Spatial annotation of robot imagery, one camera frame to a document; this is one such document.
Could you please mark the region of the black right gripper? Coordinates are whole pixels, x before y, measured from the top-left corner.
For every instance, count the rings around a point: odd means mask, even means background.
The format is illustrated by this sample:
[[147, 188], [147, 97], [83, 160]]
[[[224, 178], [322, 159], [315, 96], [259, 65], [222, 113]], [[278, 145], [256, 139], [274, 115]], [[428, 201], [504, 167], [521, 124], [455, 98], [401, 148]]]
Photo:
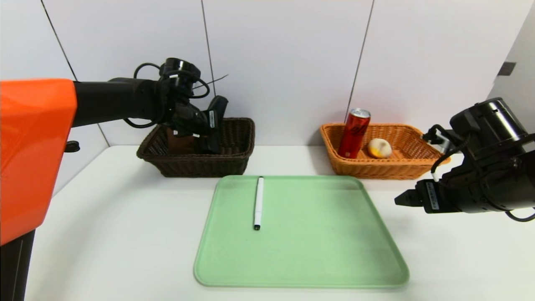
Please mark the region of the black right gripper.
[[415, 189], [394, 198], [395, 204], [405, 207], [423, 207], [428, 214], [480, 213], [477, 207], [478, 189], [474, 180], [449, 180], [445, 183], [432, 179], [420, 180]]

